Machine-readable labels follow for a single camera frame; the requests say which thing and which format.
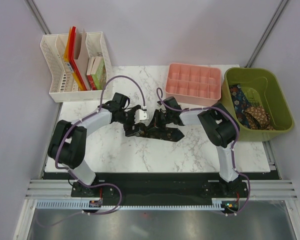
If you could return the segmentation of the black gold floral tie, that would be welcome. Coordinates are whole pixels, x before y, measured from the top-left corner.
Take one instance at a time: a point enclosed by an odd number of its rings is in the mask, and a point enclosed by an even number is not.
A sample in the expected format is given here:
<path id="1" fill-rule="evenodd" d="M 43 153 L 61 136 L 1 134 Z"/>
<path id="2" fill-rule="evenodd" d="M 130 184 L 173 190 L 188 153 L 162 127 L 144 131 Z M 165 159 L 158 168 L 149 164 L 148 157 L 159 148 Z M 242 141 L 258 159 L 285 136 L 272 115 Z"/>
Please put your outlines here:
<path id="1" fill-rule="evenodd" d="M 174 143 L 180 141 L 185 137 L 185 135 L 178 128 L 173 127 L 146 128 L 145 130 L 142 130 L 140 133 L 138 133 L 137 136 L 141 138 L 163 140 Z"/>

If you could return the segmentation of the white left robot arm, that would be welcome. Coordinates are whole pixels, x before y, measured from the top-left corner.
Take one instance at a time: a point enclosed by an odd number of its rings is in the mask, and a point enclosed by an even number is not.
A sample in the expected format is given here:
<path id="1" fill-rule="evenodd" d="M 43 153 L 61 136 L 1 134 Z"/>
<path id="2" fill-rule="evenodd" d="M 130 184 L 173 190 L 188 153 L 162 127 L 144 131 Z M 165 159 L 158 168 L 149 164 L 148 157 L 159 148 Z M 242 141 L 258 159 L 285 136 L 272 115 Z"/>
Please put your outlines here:
<path id="1" fill-rule="evenodd" d="M 47 155 L 54 159 L 57 169 L 66 169 L 82 184 L 89 197 L 96 196 L 100 185 L 96 174 L 85 161 L 87 137 L 113 122 L 121 123 L 125 130 L 142 131 L 142 121 L 148 119 L 147 107 L 136 105 L 127 110 L 130 99 L 115 93 L 112 100 L 100 104 L 95 111 L 75 121 L 60 120 L 54 129 Z"/>

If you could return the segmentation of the pink divided organizer tray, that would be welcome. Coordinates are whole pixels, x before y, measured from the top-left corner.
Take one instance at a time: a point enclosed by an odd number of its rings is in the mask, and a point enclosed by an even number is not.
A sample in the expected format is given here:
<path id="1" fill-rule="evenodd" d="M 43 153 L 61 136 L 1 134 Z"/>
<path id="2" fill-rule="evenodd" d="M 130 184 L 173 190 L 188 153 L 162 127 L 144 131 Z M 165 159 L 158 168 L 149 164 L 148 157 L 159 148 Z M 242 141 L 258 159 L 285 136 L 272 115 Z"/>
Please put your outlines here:
<path id="1" fill-rule="evenodd" d="M 222 96 L 222 72 L 217 67 L 172 63 L 169 65 L 165 96 L 177 102 L 212 106 Z"/>

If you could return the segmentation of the green book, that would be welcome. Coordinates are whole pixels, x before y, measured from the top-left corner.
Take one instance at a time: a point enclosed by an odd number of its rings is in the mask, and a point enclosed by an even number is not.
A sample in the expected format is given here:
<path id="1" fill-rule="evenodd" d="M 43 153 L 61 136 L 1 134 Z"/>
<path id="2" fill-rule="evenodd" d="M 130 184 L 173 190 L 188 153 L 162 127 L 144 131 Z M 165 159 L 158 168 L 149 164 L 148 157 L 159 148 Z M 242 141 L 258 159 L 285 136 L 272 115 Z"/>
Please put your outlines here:
<path id="1" fill-rule="evenodd" d="M 91 76 L 97 90 L 102 90 L 107 79 L 105 61 L 102 56 L 95 58 L 92 65 Z"/>

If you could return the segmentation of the navy floral tie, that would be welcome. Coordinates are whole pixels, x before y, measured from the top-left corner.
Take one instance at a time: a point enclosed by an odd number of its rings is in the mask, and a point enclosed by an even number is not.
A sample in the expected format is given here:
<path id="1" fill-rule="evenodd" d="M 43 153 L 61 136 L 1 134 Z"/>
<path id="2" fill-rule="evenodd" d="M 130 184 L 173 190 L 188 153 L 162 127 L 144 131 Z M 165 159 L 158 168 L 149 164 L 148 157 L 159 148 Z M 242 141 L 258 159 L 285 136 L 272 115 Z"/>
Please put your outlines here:
<path id="1" fill-rule="evenodd" d="M 236 118 L 243 126 L 245 126 L 246 128 L 250 128 L 249 121 L 245 115 L 245 110 L 250 108 L 252 104 L 249 102 L 246 95 L 242 91 L 242 87 L 240 84 L 231 85 L 229 87 L 229 91 Z"/>

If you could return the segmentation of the white plastic file rack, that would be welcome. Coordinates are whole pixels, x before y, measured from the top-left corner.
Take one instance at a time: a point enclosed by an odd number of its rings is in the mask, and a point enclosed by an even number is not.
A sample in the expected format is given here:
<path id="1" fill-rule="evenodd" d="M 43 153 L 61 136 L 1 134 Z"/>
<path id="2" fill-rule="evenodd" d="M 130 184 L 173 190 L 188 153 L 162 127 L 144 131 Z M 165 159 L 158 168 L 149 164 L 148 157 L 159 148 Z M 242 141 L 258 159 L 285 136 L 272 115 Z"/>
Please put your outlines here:
<path id="1" fill-rule="evenodd" d="M 113 77 L 103 32 L 47 34 L 40 48 L 52 75 L 49 95 L 56 103 L 96 101 L 113 95 Z"/>

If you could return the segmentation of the red book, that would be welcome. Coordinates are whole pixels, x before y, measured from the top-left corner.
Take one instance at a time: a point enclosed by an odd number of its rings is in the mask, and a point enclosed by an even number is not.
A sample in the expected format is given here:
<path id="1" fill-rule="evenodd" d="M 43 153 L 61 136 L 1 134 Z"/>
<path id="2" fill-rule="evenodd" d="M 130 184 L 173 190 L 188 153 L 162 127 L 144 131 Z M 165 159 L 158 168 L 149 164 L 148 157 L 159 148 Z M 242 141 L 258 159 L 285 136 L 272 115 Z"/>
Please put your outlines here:
<path id="1" fill-rule="evenodd" d="M 86 77 L 89 81 L 89 84 L 90 84 L 90 87 L 93 91 L 96 91 L 97 90 L 97 87 L 94 83 L 94 80 L 92 78 L 92 68 L 93 68 L 93 64 L 94 64 L 94 61 L 95 61 L 95 57 L 90 57 L 89 60 L 88 60 L 88 64 L 87 64 L 87 70 L 86 70 Z"/>

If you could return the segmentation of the beige cardboard folder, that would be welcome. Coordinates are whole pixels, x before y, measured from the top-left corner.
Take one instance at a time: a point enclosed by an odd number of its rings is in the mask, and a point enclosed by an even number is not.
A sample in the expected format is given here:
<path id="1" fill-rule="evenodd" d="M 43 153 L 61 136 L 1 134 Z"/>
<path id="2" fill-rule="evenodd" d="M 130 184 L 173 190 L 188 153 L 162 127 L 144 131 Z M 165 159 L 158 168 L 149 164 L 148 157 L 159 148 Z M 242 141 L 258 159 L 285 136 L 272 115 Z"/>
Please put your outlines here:
<path id="1" fill-rule="evenodd" d="M 91 86 L 86 76 L 87 66 L 89 61 L 89 54 L 86 46 L 86 36 L 87 34 L 84 31 L 82 33 L 79 33 L 78 29 L 76 29 L 74 62 L 82 77 L 83 83 L 87 88 L 87 91 L 90 91 Z"/>

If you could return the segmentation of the olive green plastic bin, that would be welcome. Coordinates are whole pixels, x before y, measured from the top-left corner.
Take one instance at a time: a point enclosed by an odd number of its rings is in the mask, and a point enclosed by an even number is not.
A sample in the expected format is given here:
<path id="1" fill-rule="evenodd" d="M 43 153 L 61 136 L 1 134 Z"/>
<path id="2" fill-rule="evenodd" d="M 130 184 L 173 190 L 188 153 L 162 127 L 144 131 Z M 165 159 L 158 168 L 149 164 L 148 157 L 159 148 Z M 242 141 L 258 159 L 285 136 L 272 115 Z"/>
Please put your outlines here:
<path id="1" fill-rule="evenodd" d="M 230 86 L 237 84 L 241 85 L 252 107 L 261 106 L 265 109 L 274 130 L 254 130 L 239 122 L 229 89 Z M 277 78 L 266 69 L 239 67 L 228 69 L 224 74 L 220 101 L 237 121 L 240 128 L 239 140 L 242 142 L 266 142 L 288 133 L 294 127 L 294 120 Z"/>

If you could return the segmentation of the red folder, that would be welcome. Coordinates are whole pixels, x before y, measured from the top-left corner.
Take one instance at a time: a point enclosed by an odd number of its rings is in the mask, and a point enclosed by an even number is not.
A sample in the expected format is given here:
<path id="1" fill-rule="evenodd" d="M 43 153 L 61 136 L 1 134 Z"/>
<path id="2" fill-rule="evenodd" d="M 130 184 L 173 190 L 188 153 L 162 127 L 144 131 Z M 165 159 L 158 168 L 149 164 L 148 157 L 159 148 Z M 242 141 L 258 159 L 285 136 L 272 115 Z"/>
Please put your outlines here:
<path id="1" fill-rule="evenodd" d="M 81 91 L 90 91 L 92 89 L 86 75 L 89 62 L 86 36 L 85 32 L 79 33 L 75 26 L 71 28 L 69 58 L 73 70 L 80 82 L 78 83 L 78 86 Z"/>

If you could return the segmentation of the brown floral tie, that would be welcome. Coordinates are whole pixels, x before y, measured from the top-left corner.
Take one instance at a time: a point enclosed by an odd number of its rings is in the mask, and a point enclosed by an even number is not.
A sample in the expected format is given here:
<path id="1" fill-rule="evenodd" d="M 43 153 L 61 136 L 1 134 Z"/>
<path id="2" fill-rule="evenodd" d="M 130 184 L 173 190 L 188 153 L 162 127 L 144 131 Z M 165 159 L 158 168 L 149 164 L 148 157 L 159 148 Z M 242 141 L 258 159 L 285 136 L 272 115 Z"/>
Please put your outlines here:
<path id="1" fill-rule="evenodd" d="M 271 118 L 262 106 L 251 106 L 243 111 L 246 123 L 245 127 L 252 130 L 269 130 L 275 128 L 271 124 Z"/>

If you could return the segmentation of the orange folder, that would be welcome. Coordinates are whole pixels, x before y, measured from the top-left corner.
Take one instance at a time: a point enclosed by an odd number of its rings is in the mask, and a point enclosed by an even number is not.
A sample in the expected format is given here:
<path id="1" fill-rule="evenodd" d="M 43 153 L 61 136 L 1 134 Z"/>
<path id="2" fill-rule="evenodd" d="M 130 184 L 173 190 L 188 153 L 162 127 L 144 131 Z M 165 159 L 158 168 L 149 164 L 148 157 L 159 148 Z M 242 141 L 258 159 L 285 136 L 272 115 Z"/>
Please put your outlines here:
<path id="1" fill-rule="evenodd" d="M 63 60 L 65 61 L 65 64 L 72 74 L 75 82 L 78 85 L 78 88 L 80 91 L 86 91 L 87 88 L 83 82 L 83 79 L 81 77 L 81 74 L 78 70 L 78 67 L 75 63 L 74 58 L 74 50 L 75 50 L 75 40 L 76 40 L 76 30 L 77 28 L 75 26 L 72 26 L 69 29 L 67 43 L 65 47 L 65 52 L 63 54 Z"/>

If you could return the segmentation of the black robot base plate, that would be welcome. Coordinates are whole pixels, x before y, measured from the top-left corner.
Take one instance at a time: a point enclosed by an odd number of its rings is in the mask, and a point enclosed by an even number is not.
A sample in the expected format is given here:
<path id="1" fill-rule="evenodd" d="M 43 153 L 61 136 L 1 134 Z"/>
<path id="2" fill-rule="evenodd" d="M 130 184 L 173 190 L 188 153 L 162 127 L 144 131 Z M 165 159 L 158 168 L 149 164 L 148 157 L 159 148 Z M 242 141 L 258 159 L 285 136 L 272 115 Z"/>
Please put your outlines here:
<path id="1" fill-rule="evenodd" d="M 213 199 L 240 199 L 253 194 L 243 176 L 226 186 L 216 173 L 98 173 L 95 188 L 74 182 L 65 172 L 48 172 L 44 180 L 65 182 L 71 197 L 102 198 L 104 205 L 197 206 Z"/>

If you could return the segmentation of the aluminium corner post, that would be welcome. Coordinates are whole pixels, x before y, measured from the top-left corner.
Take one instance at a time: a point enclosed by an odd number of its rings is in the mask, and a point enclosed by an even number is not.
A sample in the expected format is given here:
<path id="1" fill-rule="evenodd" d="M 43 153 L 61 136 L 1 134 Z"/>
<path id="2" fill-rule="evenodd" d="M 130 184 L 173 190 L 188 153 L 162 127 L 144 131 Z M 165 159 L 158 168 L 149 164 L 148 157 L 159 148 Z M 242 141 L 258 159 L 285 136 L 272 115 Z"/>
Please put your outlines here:
<path id="1" fill-rule="evenodd" d="M 254 65 L 256 59 L 262 52 L 264 46 L 267 43 L 267 40 L 271 36 L 273 30 L 275 29 L 277 23 L 280 21 L 281 16 L 284 14 L 284 11 L 286 10 L 290 2 L 290 0 L 281 0 L 279 2 L 259 41 L 257 42 L 257 45 L 255 46 L 252 54 L 250 55 L 247 63 L 244 65 L 244 68 L 251 68 Z"/>
<path id="2" fill-rule="evenodd" d="M 42 32 L 45 35 L 50 35 L 51 31 L 43 17 L 43 15 L 41 14 L 37 4 L 35 3 L 34 0 L 25 0 L 25 3 L 27 5 L 27 7 L 29 8 L 31 14 L 33 15 L 34 19 L 36 20 L 37 24 L 39 25 L 40 29 L 42 30 Z"/>

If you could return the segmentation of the left aluminium corner post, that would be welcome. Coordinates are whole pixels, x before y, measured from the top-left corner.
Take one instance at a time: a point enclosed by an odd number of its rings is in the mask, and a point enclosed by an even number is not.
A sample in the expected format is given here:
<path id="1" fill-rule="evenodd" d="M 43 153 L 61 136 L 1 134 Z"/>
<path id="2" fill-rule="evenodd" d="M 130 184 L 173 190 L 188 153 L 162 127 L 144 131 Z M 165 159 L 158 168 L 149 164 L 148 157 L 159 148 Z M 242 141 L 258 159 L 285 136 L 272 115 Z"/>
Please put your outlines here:
<path id="1" fill-rule="evenodd" d="M 42 32 L 45 35 L 50 35 L 51 31 L 43 17 L 43 15 L 41 14 L 37 4 L 35 3 L 34 0 L 25 0 L 25 3 L 27 5 L 27 7 L 29 8 L 31 14 L 33 15 L 34 19 L 36 20 L 37 24 L 39 25 L 40 29 L 42 30 Z"/>

